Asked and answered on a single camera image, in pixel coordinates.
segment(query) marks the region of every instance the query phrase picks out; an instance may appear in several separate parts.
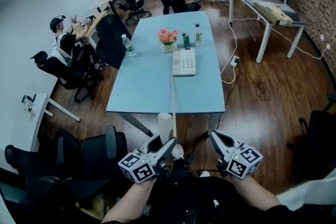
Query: small potted plant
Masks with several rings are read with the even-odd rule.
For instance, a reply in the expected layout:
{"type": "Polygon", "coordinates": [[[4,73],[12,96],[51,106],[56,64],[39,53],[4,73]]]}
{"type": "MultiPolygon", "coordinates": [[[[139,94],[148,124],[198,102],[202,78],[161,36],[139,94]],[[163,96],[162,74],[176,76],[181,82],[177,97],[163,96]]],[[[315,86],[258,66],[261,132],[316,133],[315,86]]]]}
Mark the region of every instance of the small potted plant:
{"type": "Polygon", "coordinates": [[[177,41],[177,35],[179,34],[178,31],[170,31],[169,28],[167,29],[161,29],[159,33],[156,35],[159,38],[159,42],[162,45],[163,52],[169,53],[173,52],[177,49],[176,41],[177,41]]]}

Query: desk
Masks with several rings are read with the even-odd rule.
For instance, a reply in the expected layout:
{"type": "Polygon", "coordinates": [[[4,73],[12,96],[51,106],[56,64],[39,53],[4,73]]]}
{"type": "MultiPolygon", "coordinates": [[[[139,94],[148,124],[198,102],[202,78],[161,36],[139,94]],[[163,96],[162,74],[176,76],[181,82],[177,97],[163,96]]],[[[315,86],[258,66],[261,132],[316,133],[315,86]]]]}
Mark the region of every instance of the desk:
{"type": "MultiPolygon", "coordinates": [[[[91,25],[88,28],[88,32],[85,35],[84,39],[89,40],[91,46],[95,49],[97,46],[97,43],[94,41],[94,39],[92,38],[93,33],[96,30],[96,26],[97,24],[100,22],[100,20],[105,17],[105,15],[107,14],[107,10],[105,10],[104,12],[99,13],[96,18],[93,20],[93,22],[91,23],[91,25]]],[[[83,27],[78,27],[73,31],[73,34],[78,34],[83,30],[83,27]]]]}
{"type": "Polygon", "coordinates": [[[43,114],[46,113],[49,116],[54,116],[52,113],[46,110],[48,102],[59,110],[72,117],[76,121],[80,121],[80,118],[73,115],[66,110],[63,106],[56,103],[46,93],[36,94],[34,101],[35,115],[25,113],[22,109],[21,113],[16,115],[15,126],[12,133],[11,144],[21,150],[37,152],[39,143],[37,139],[38,130],[42,121],[43,114]]]}
{"type": "MultiPolygon", "coordinates": [[[[267,46],[269,35],[272,30],[273,23],[253,7],[253,1],[269,1],[269,2],[274,2],[274,3],[281,3],[281,1],[280,0],[241,0],[241,1],[243,1],[247,6],[250,7],[250,9],[252,9],[258,15],[258,21],[260,21],[260,19],[263,19],[263,21],[266,24],[264,37],[262,39],[262,43],[260,45],[259,53],[257,56],[257,63],[261,63],[261,60],[263,58],[263,55],[264,55],[264,52],[267,46]]],[[[234,21],[233,20],[233,9],[234,9],[234,0],[230,0],[230,11],[229,11],[229,22],[230,23],[234,21]]],[[[296,46],[298,45],[300,37],[302,35],[304,26],[305,26],[305,23],[301,20],[294,21],[291,25],[281,25],[281,27],[298,27],[299,28],[298,33],[293,41],[293,44],[287,54],[288,58],[292,57],[296,49],[296,46]]]]}
{"type": "Polygon", "coordinates": [[[97,1],[97,2],[94,4],[94,7],[93,7],[92,9],[95,9],[95,8],[96,8],[97,11],[98,11],[99,13],[101,13],[100,6],[102,6],[102,5],[108,3],[108,4],[110,5],[112,11],[113,11],[113,14],[116,15],[116,16],[118,16],[117,11],[116,11],[116,9],[114,8],[113,1],[115,1],[115,0],[99,0],[99,1],[97,1]]]}
{"type": "Polygon", "coordinates": [[[203,45],[195,47],[196,75],[175,77],[176,114],[211,114],[208,134],[217,128],[219,116],[225,112],[223,86],[209,20],[206,12],[187,12],[141,19],[132,37],[135,57],[124,58],[119,69],[107,112],[117,112],[147,135],[151,131],[130,113],[172,113],[172,59],[164,54],[156,34],[160,29],[194,35],[195,23],[203,31],[203,45]]]}

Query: person with vr headset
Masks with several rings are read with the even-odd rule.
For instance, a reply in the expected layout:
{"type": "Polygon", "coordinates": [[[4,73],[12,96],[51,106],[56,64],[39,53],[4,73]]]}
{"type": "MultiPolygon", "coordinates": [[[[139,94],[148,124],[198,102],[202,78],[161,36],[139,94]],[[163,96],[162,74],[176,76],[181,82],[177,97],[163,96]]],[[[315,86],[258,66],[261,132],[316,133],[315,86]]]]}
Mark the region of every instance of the person with vr headset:
{"type": "Polygon", "coordinates": [[[63,21],[65,16],[58,16],[51,20],[50,30],[54,33],[54,46],[50,51],[50,55],[57,57],[63,64],[71,67],[74,63],[77,65],[93,64],[94,68],[100,68],[99,58],[97,57],[94,48],[91,45],[81,45],[80,41],[85,38],[88,32],[88,26],[84,26],[84,30],[79,34],[71,34],[74,26],[79,27],[79,24],[71,26],[71,30],[64,33],[63,21]]]}
{"type": "MultiPolygon", "coordinates": [[[[291,220],[311,223],[320,216],[305,216],[281,205],[279,199],[261,187],[251,176],[241,180],[233,175],[229,180],[205,176],[195,177],[182,158],[175,161],[171,175],[134,184],[110,209],[105,224],[206,224],[206,223],[285,223],[291,220]],[[146,204],[151,208],[143,215],[146,204]]],[[[322,219],[320,223],[331,223],[322,219]]]]}

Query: cardboard box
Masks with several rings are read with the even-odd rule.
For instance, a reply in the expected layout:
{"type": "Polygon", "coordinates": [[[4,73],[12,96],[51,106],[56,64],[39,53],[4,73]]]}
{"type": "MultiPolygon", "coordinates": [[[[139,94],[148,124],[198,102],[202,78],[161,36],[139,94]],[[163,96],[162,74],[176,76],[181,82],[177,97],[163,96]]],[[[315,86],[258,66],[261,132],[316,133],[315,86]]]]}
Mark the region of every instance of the cardboard box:
{"type": "Polygon", "coordinates": [[[266,1],[253,1],[253,7],[269,19],[274,25],[290,25],[293,20],[286,15],[277,3],[266,1]]]}

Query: light blue table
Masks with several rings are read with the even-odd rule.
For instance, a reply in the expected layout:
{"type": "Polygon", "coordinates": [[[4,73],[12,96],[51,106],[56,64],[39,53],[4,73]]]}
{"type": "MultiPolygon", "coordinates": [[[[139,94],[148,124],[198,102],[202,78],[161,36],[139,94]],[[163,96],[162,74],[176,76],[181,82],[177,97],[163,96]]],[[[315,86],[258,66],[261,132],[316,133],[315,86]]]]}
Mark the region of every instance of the light blue table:
{"type": "Polygon", "coordinates": [[[176,114],[211,114],[208,131],[217,127],[225,112],[222,81],[212,31],[206,12],[170,14],[139,21],[132,37],[135,57],[125,57],[118,72],[107,112],[117,112],[142,132],[151,135],[130,113],[172,113],[172,57],[164,54],[156,34],[170,28],[180,33],[177,45],[182,45],[182,33],[194,41],[195,24],[203,31],[203,45],[195,47],[196,75],[175,77],[176,114]]]}

